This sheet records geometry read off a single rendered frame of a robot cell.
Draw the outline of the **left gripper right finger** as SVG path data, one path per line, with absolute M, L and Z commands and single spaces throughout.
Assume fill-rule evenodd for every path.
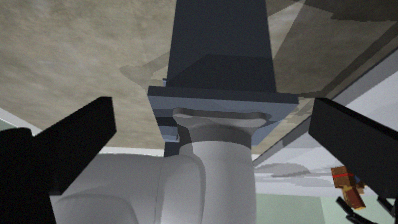
M 395 199 L 398 224 L 398 131 L 328 98 L 315 98 L 308 134 L 382 199 Z

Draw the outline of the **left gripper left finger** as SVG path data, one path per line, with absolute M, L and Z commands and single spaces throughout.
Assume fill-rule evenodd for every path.
M 56 224 L 61 196 L 116 133 L 112 97 L 95 99 L 39 134 L 0 131 L 0 224 Z

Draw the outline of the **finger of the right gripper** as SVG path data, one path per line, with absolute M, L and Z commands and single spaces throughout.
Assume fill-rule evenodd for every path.
M 392 205 L 387 199 L 382 199 L 381 197 L 378 196 L 377 202 L 390 214 L 392 210 Z
M 359 224 L 359 223 L 360 224 L 377 224 L 377 223 L 373 223 L 370 220 L 353 212 L 353 210 L 350 208 L 350 206 L 340 196 L 338 196 L 336 202 L 345 211 L 345 214 L 346 214 L 345 218 L 347 220 L 349 220 L 350 222 L 352 222 L 353 224 Z

